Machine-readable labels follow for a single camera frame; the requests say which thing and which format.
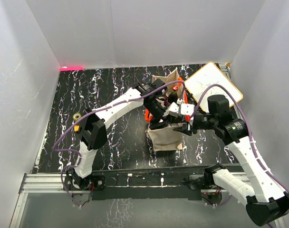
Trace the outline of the beige canvas bag orange handles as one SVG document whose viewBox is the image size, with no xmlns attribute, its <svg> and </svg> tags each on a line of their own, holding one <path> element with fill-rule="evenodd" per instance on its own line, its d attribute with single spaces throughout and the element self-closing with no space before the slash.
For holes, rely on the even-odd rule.
<svg viewBox="0 0 289 228">
<path fill-rule="evenodd" d="M 168 76 L 152 76 L 152 82 L 157 79 L 161 79 L 163 82 L 168 83 L 175 80 L 184 81 L 178 73 L 177 67 Z M 178 98 L 182 94 L 183 85 L 178 83 Z M 183 93 L 183 103 L 188 103 L 186 92 Z M 149 123 L 148 129 L 146 130 L 146 135 L 152 142 L 152 148 L 154 152 L 160 151 L 176 151 L 183 149 L 183 134 L 176 132 L 173 129 L 180 127 L 181 123 L 166 123 L 159 129 L 152 130 L 153 124 L 150 123 L 152 120 L 152 115 L 149 115 L 149 111 L 146 110 L 145 119 Z"/>
</svg>

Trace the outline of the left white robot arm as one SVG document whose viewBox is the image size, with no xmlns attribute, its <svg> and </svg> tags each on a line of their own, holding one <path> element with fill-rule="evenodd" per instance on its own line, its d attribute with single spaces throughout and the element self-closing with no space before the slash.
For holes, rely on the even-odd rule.
<svg viewBox="0 0 289 228">
<path fill-rule="evenodd" d="M 76 167 L 71 173 L 70 182 L 74 187 L 84 190 L 90 185 L 89 175 L 97 150 L 107 142 L 107 129 L 130 111 L 144 106 L 157 120 L 165 113 L 165 108 L 157 98 L 165 95 L 165 82 L 157 79 L 153 83 L 137 83 L 123 95 L 87 114 L 80 122 L 80 147 Z"/>
</svg>

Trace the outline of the glass cola bottle red cap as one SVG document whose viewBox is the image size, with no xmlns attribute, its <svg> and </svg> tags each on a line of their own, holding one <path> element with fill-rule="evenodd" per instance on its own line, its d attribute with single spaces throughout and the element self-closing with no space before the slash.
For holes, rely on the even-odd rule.
<svg viewBox="0 0 289 228">
<path fill-rule="evenodd" d="M 178 86 L 174 85 L 172 87 L 172 90 L 170 92 L 170 94 L 168 95 L 168 98 L 167 98 L 167 101 L 169 104 L 172 104 L 172 103 L 176 103 L 177 100 L 178 100 L 178 95 L 177 95 L 177 92 L 178 92 Z"/>
</svg>

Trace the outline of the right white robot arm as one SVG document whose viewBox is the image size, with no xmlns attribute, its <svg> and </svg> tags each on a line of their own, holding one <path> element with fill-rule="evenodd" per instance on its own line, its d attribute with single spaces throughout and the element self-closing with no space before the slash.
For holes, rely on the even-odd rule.
<svg viewBox="0 0 289 228">
<path fill-rule="evenodd" d="M 229 101 L 224 95 L 208 97 L 207 114 L 197 113 L 190 118 L 191 105 L 186 106 L 185 122 L 174 130 L 186 135 L 196 134 L 198 130 L 214 130 L 224 144 L 238 159 L 249 184 L 233 176 L 221 164 L 204 170 L 204 176 L 194 181 L 214 189 L 217 186 L 227 190 L 246 209 L 250 219 L 263 226 L 289 213 L 289 191 L 273 177 L 262 157 L 256 150 L 246 123 L 234 118 L 230 112 Z"/>
</svg>

